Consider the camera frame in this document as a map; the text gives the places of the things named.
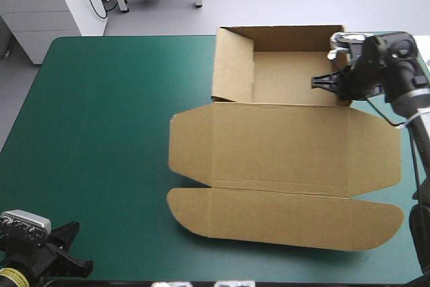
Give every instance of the metal clamp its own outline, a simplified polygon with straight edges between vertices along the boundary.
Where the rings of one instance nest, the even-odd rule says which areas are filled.
[[[255,287],[253,280],[225,280],[216,282],[214,287]]]
[[[191,282],[153,282],[151,287],[193,287]]]

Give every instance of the cardboard box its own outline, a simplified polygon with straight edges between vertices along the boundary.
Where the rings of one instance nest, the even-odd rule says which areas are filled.
[[[174,217],[206,237],[366,250],[402,224],[351,197],[400,180],[400,133],[311,89],[342,26],[220,28],[214,103],[171,121],[169,165],[210,188],[175,188]]]

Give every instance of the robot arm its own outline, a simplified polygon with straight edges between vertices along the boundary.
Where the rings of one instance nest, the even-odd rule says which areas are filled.
[[[346,52],[351,61],[336,73],[312,78],[312,88],[351,100],[368,101],[385,93],[394,112],[406,118],[403,126],[409,131],[413,154],[415,144],[427,176],[413,196],[419,205],[411,210],[409,222],[421,269],[430,276],[430,83],[418,63],[417,44],[410,34],[395,32],[336,33],[331,45],[330,59]],[[417,170],[416,180],[419,183]]]

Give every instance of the white cabinet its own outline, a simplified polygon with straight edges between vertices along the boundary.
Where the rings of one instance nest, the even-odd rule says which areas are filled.
[[[101,0],[92,2],[103,16]],[[34,64],[42,64],[54,39],[102,36],[107,21],[89,0],[0,0],[0,16]]]

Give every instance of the box lid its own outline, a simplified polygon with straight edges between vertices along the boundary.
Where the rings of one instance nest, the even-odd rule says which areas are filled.
[[[360,251],[385,243],[400,228],[394,205],[349,198],[214,188],[175,188],[174,217],[205,237]]]
[[[173,117],[169,165],[213,188],[355,196],[399,182],[398,131],[349,107],[214,103]]]

